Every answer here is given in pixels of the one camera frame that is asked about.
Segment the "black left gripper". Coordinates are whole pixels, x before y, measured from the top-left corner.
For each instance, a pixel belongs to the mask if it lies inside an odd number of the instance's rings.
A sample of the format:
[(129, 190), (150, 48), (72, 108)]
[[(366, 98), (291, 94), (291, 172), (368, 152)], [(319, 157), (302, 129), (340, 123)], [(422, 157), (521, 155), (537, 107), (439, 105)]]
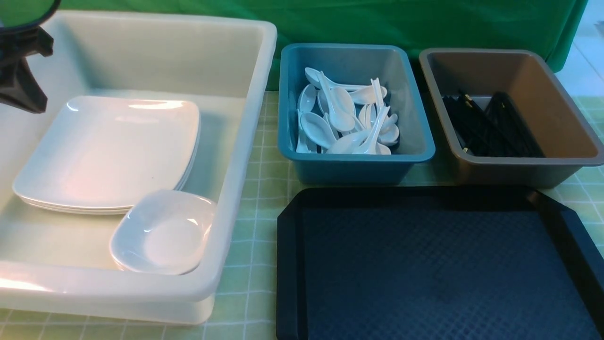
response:
[(48, 98), (38, 85), (26, 58), (53, 54), (54, 39), (40, 26), (11, 32), (1, 28), (0, 102), (33, 114), (44, 113)]

